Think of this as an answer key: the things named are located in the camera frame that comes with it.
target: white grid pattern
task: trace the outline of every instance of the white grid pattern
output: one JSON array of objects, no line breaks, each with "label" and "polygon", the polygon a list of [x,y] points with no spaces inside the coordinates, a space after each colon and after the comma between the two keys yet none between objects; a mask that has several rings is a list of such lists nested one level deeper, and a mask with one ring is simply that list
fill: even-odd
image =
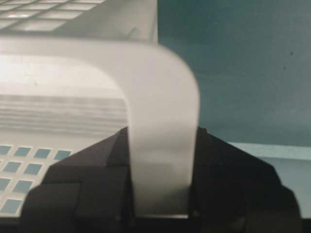
[{"label": "white grid pattern", "polygon": [[[0,153],[0,179],[10,179],[7,187],[4,190],[0,190],[0,217],[4,216],[18,216],[24,199],[27,193],[15,192],[14,188],[16,187],[19,181],[29,181],[32,182],[31,187],[33,188],[41,183],[41,179],[46,173],[50,165],[58,162],[59,160],[55,159],[55,156],[58,151],[69,151],[63,149],[51,149],[47,158],[36,158],[35,153],[39,148],[31,148],[26,156],[15,156],[15,152],[20,147],[30,148],[28,146],[15,146],[15,145],[0,145],[0,148],[3,146],[11,147],[6,155]],[[3,171],[9,162],[18,162],[21,163],[16,172],[7,172]],[[29,164],[39,164],[42,165],[39,172],[34,174],[25,174],[25,170]],[[8,213],[5,209],[12,208],[8,205],[5,206],[7,200],[18,200],[21,201],[16,212]]]},{"label": "white grid pattern", "polygon": [[0,30],[48,32],[105,0],[0,0]]}]

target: light blue surface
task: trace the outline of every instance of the light blue surface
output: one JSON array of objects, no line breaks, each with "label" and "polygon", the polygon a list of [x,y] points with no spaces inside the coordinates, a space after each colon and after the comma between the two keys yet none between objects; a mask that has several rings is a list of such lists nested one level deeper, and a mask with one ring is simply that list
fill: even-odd
[{"label": "light blue surface", "polygon": [[62,160],[70,156],[71,151],[68,150],[59,150],[54,159]]},{"label": "light blue surface", "polygon": [[16,172],[20,165],[21,165],[21,163],[19,163],[19,162],[8,162],[8,164],[5,166],[3,171]]},{"label": "light blue surface", "polygon": [[10,179],[0,178],[0,191],[4,191],[8,186]]},{"label": "light blue surface", "polygon": [[19,147],[17,151],[14,153],[14,156],[25,157],[29,153],[31,148],[28,147]]},{"label": "light blue surface", "polygon": [[41,164],[28,164],[24,174],[36,175],[40,171],[42,165]]},{"label": "light blue surface", "polygon": [[38,149],[35,153],[35,158],[46,159],[50,152],[50,149]]},{"label": "light blue surface", "polygon": [[13,192],[16,193],[27,193],[32,185],[31,181],[18,181]]},{"label": "light blue surface", "polygon": [[6,155],[10,149],[10,146],[0,146],[0,155]]},{"label": "light blue surface", "polygon": [[15,214],[21,203],[21,200],[8,199],[2,207],[1,212],[6,214]]}]

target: plastic handle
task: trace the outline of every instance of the plastic handle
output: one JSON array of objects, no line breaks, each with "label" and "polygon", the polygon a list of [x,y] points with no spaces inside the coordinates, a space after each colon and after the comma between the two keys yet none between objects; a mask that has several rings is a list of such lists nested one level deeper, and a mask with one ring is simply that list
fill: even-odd
[{"label": "plastic handle", "polygon": [[187,214],[199,92],[180,58],[142,43],[14,36],[0,39],[0,54],[66,57],[108,75],[127,104],[136,215]]}]

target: black mount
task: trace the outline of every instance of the black mount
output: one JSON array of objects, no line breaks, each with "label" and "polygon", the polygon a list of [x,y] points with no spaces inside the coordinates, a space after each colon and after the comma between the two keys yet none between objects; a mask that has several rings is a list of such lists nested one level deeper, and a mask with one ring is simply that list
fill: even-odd
[{"label": "black mount", "polygon": [[52,165],[2,233],[301,233],[274,168],[198,128],[189,218],[135,218],[127,129]]}]

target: small blue square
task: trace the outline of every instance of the small blue square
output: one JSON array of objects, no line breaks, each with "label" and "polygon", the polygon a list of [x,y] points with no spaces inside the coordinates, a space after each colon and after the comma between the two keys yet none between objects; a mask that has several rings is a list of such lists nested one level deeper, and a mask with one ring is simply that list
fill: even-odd
[{"label": "small blue square", "polygon": [[0,191],[4,191],[8,186],[10,179],[0,178]]},{"label": "small blue square", "polygon": [[0,155],[7,155],[11,148],[10,146],[0,146]]},{"label": "small blue square", "polygon": [[38,149],[35,153],[35,158],[46,159],[49,156],[50,152],[50,149]]},{"label": "small blue square", "polygon": [[16,193],[28,193],[30,186],[32,185],[31,181],[18,181],[13,192]]},{"label": "small blue square", "polygon": [[21,163],[19,162],[8,162],[3,171],[16,172],[20,165]]},{"label": "small blue square", "polygon": [[59,150],[54,159],[62,160],[70,156],[71,151],[68,150]]},{"label": "small blue square", "polygon": [[28,147],[19,147],[17,151],[15,151],[14,156],[26,157],[31,148]]},{"label": "small blue square", "polygon": [[36,175],[39,173],[42,165],[41,164],[28,164],[24,174]]},{"label": "small blue square", "polygon": [[21,200],[8,199],[2,207],[1,212],[7,214],[15,214],[21,203]]}]

